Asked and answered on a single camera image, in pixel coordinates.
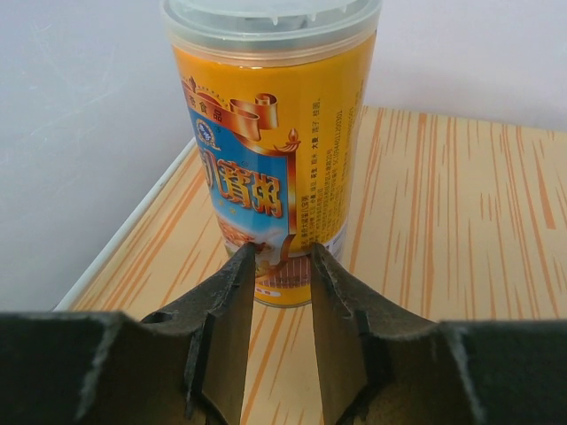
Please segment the yellow porridge can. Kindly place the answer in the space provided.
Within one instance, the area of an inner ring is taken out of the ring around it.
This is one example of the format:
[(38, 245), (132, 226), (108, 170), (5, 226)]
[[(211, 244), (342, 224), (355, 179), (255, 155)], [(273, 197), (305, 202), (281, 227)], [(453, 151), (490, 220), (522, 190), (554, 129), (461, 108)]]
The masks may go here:
[(255, 297), (311, 299), (308, 253), (342, 254), (378, 1), (161, 5), (226, 250), (256, 248)]

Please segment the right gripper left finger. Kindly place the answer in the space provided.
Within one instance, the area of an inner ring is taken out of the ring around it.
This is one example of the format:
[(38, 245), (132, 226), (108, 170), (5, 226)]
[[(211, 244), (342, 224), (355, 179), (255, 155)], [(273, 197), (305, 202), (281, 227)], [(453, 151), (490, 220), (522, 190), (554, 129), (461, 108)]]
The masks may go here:
[(123, 312), (3, 313), (4, 424), (237, 424), (255, 254), (140, 321)]

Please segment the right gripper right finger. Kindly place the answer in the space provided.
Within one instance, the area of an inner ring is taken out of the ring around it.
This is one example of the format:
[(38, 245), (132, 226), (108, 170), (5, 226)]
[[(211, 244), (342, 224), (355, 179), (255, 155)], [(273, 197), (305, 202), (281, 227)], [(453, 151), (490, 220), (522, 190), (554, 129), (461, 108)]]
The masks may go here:
[(326, 423), (565, 423), (565, 321), (429, 321), (322, 245), (310, 261)]

